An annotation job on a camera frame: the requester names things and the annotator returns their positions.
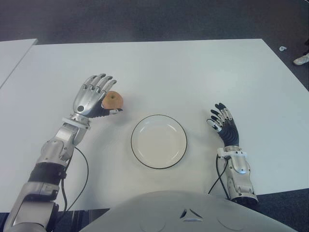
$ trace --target shoe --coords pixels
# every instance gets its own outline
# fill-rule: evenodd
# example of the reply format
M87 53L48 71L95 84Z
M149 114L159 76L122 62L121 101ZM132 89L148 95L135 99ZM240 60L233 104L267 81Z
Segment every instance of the shoe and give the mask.
M293 61L294 65L302 65L307 62L309 62L309 53Z

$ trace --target plate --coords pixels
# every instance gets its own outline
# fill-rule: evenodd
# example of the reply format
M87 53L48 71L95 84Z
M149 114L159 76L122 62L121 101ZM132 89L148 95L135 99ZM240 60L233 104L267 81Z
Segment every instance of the plate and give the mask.
M182 159L187 148L187 137L175 119L165 115L151 115L134 128L131 147L142 164L164 169Z

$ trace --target robotic arm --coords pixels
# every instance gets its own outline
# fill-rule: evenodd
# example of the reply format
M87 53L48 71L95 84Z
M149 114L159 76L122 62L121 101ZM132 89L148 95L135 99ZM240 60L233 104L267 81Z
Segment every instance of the robotic arm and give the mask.
M250 180L250 166L246 161L247 153L239 147L239 134L230 111L222 103L215 104L219 112L211 110L216 116L207 119L220 135L224 148L217 150L218 157L227 160L227 188L230 200L239 204L257 204Z
M43 145L41 156L6 220L4 232L53 230L59 209L53 200L59 192L60 181L66 177L67 161L90 129L89 118L122 111L101 107L106 93L116 83L115 80L108 83L111 79L111 76L100 74L91 76L84 82L73 104L74 113L63 119L64 124L56 135Z

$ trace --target small apple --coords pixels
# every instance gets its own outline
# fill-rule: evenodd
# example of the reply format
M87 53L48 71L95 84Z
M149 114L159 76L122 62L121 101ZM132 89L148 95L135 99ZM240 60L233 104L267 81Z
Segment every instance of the small apple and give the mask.
M124 100L116 91L109 91L103 99L102 105L105 109L121 109Z

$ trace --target black cable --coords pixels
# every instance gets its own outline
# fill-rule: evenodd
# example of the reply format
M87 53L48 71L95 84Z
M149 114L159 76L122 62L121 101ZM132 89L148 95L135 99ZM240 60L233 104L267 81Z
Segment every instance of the black cable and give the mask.
M229 197L228 194L227 194L227 191L226 191L226 189L225 189L225 186L224 186L223 181L222 181L222 179L221 179L221 176L220 176L220 174L219 174L218 158L219 158L219 157L218 157L218 155L217 155L217 158L216 158L216 169L217 169L218 178L219 178L219 180L220 180L220 182L221 182L222 188L223 188L223 190L224 190L224 192L225 192L225 195L226 195L227 199L230 200L230 197Z
M71 163L72 156L69 159L68 164L67 164L67 166L64 169L64 173L67 173L67 169L68 169L68 167L69 167L69 165ZM62 217L64 216L64 214L65 214L65 212L67 210L67 207L68 207L68 199L67 199L67 196L66 196L66 192L64 190L64 178L61 179L61 192L62 192L62 196L63 196L63 200L64 200L64 209L63 209L63 213L62 213L61 217L58 219L58 222L62 219Z
M85 181L85 184L84 184L84 187L83 187L82 191L78 194L78 196L77 196L76 199L73 201L73 203L71 204L71 206L68 208L67 211L69 211L69 210L72 208L72 206L75 204L75 202L78 200L78 198L79 198L79 197L81 196L81 194L83 193L84 189L86 188L86 185L87 185L87 182L88 182L88 177L89 177L89 165L88 165L87 158L86 158L86 156L81 152L80 149L78 149L77 147L75 147L75 149L78 150L78 151L82 154L83 158L84 158L85 161L86 161L86 165L87 165L87 177L86 177L86 181Z
M84 189L86 188L87 182L88 182L88 177L89 177L89 165L88 165L87 158L86 158L86 156L81 152L80 149L78 149L77 147L75 147L75 149L78 150L78 151L82 154L83 158L84 158L85 161L86 161L86 165L87 165L87 177L86 177L86 181L85 181L85 184L84 184L83 189L82 189L81 192L78 194L78 196L75 198L75 200L74 200L73 203L70 205L70 207L69 207L68 209L66 209L66 210L63 211L63 214L60 216L60 218L58 219L57 222L60 222L61 219L64 217L64 215L72 208L72 206L75 204L75 202L78 200L78 198L79 198L79 197L81 196L81 194L83 193ZM69 160L68 165L67 165L67 167L66 167L65 170L67 170L67 168L68 168L68 166L69 166L69 164L70 164L71 159ZM66 197L65 197L65 192L64 192L64 188L62 188L62 183L63 183L63 182L61 181L61 189L62 189L62 193L64 193L63 198L66 199Z
M212 185L212 187L210 188L208 194L210 194L210 192L212 191L213 187L217 184L219 178L221 178L221 176L222 176L223 173L225 172L227 165L228 165L228 161L227 161L227 159L225 158L225 166L224 166L223 172L220 174L220 177L218 177L217 180L213 183L213 185Z

